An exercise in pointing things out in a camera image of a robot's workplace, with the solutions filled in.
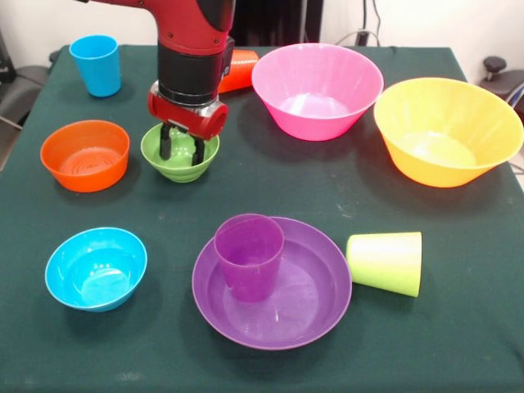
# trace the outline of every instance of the cup rim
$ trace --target cup rim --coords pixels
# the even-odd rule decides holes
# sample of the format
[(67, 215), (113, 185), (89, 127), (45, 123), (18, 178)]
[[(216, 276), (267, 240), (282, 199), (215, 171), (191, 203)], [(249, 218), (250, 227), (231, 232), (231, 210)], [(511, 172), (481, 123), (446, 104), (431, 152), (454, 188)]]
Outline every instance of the cup rim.
[[(265, 262), (262, 262), (261, 264), (249, 264), (249, 265), (244, 265), (244, 264), (234, 264), (233, 262), (231, 262), (230, 260), (228, 260), (227, 258), (224, 258), (222, 256), (222, 254), (220, 254), (217, 246), (216, 246), (216, 234), (220, 231), (220, 229), (225, 225), (227, 224), (229, 221), (233, 220), (233, 219), (236, 219), (238, 217), (245, 217), (245, 216), (253, 216), (253, 217), (257, 217), (257, 218), (262, 218), (262, 219), (267, 219), (268, 221), (270, 221), (272, 224), (274, 224), (276, 226), (276, 228), (278, 229), (278, 231), (280, 232), (280, 234), (282, 235), (281, 236), (281, 239), (282, 239), (282, 242), (280, 244), (280, 246), (278, 247), (277, 251), (274, 253), (274, 255), (271, 255), (270, 258), (268, 258), (268, 260), (266, 260)], [(261, 215), (261, 214), (258, 214), (258, 213), (245, 213), (245, 214), (242, 214), (242, 215), (234, 215), (232, 217), (230, 217), (229, 219), (226, 219), (223, 223), (220, 224), (220, 226), (217, 228), (217, 230), (215, 231), (215, 235), (213, 236), (213, 248), (215, 249), (215, 253), (216, 255), (220, 258), (220, 262), (224, 262), (225, 264), (227, 265), (230, 265), (230, 266), (234, 266), (236, 268), (239, 268), (239, 269), (253, 269), (253, 268), (256, 268), (256, 267), (260, 267), (260, 266), (265, 266), (271, 262), (273, 262), (273, 260), (279, 255), (282, 253), (282, 250), (284, 248), (284, 242), (286, 241), (286, 238), (285, 238), (285, 235), (284, 235), (284, 231), (282, 230), (282, 228), (280, 227), (280, 225), (278, 225), (278, 223), (272, 219), (271, 217), (267, 216), (267, 215)]]
[[(108, 52), (108, 53), (105, 53), (101, 56), (80, 56), (78, 54), (75, 53), (75, 50), (74, 50), (74, 46), (78, 43), (80, 43), (81, 41), (84, 41), (84, 40), (89, 40), (89, 39), (92, 39), (92, 38), (108, 38), (111, 43), (113, 43), (114, 47)], [(115, 53), (116, 51), (118, 50), (118, 42), (116, 41), (116, 39), (114, 37), (111, 37), (110, 35), (106, 35), (106, 34), (91, 34), (91, 35), (86, 35), (84, 37), (80, 37), (78, 39), (76, 39), (75, 41), (73, 41), (73, 43), (69, 46), (69, 53), (72, 57), (74, 57), (75, 59), (80, 59), (80, 60), (97, 60), (97, 59), (103, 59), (105, 57), (109, 57), (111, 56), (113, 53)]]

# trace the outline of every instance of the white wall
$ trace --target white wall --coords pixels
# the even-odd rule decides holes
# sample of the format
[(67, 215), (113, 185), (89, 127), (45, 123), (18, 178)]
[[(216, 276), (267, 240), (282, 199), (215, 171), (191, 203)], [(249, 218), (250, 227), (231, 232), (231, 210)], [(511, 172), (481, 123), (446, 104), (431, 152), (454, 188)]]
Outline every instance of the white wall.
[(96, 2), (0, 0), (0, 29), (16, 67), (48, 65), (50, 52), (87, 34), (156, 44), (156, 24), (149, 12)]
[[(481, 62), (490, 54), (504, 57), (509, 68), (524, 68), (524, 0), (376, 1), (382, 45), (452, 47), (472, 82), (483, 77)], [(361, 23), (361, 0), (324, 0), (323, 42), (334, 43)], [(368, 28), (375, 25), (368, 0)], [(47, 64), (49, 52), (85, 34), (156, 43), (155, 22), (146, 11), (73, 0), (0, 0), (0, 29), (16, 66)], [(355, 36), (345, 43), (354, 42)]]
[[(468, 80), (485, 76), (482, 60), (524, 69), (524, 0), (376, 0), (382, 46), (451, 47)], [(368, 29), (377, 19), (368, 0)], [(335, 43), (362, 26), (362, 0), (325, 0), (321, 40)], [(353, 44), (355, 36), (345, 44)]]

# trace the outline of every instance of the table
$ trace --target table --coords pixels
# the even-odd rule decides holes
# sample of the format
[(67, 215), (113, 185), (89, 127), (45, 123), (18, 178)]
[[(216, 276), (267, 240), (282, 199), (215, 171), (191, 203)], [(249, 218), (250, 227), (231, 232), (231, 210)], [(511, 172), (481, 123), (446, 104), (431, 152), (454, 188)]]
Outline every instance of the table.
[[(357, 50), (386, 86), (463, 78), (446, 48)], [(0, 177), (0, 391), (524, 390), (524, 197), (508, 165), (464, 187), (425, 187), (394, 167), (372, 111), (340, 138), (302, 142), (247, 89), (222, 97), (230, 117), (210, 169), (174, 184), (139, 149), (157, 123), (146, 106), (155, 59), (154, 47), (123, 46), (122, 90), (95, 99), (62, 50)], [(39, 161), (49, 133), (83, 119), (131, 138), (128, 172), (104, 192), (69, 192)], [(420, 230), (420, 297), (355, 285), (345, 317), (309, 346), (235, 344), (200, 316), (191, 274), (214, 230), (241, 212), (305, 221), (343, 251), (353, 233)], [(134, 296), (105, 314), (67, 309), (43, 280), (53, 250), (97, 226), (136, 233), (149, 253)]]

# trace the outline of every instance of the green bowl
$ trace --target green bowl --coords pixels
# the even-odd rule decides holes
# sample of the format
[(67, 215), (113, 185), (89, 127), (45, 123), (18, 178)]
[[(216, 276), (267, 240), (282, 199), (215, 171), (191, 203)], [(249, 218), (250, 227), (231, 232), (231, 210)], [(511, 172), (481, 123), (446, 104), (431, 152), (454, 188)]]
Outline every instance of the green bowl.
[(197, 180), (210, 166), (211, 161), (219, 151), (220, 139), (217, 135), (209, 141), (205, 141), (204, 161), (199, 165), (191, 166), (192, 156), (195, 152), (195, 142), (191, 135), (181, 133), (172, 128), (171, 158), (162, 160), (160, 157), (160, 129), (158, 124), (146, 132), (140, 144), (140, 150), (144, 158), (162, 175), (177, 183), (189, 183)]

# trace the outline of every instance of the black knob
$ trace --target black knob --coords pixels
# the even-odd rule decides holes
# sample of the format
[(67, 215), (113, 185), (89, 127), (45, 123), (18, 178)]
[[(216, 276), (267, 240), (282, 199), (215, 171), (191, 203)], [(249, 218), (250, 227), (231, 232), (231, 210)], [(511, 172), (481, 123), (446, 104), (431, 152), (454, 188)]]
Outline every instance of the black knob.
[(498, 56), (489, 56), (484, 59), (484, 67), (486, 71), (496, 74), (506, 68), (506, 60)]
[(58, 55), (60, 55), (60, 51), (54, 51), (49, 55), (49, 61), (51, 63), (55, 63), (56, 60), (58, 60)]

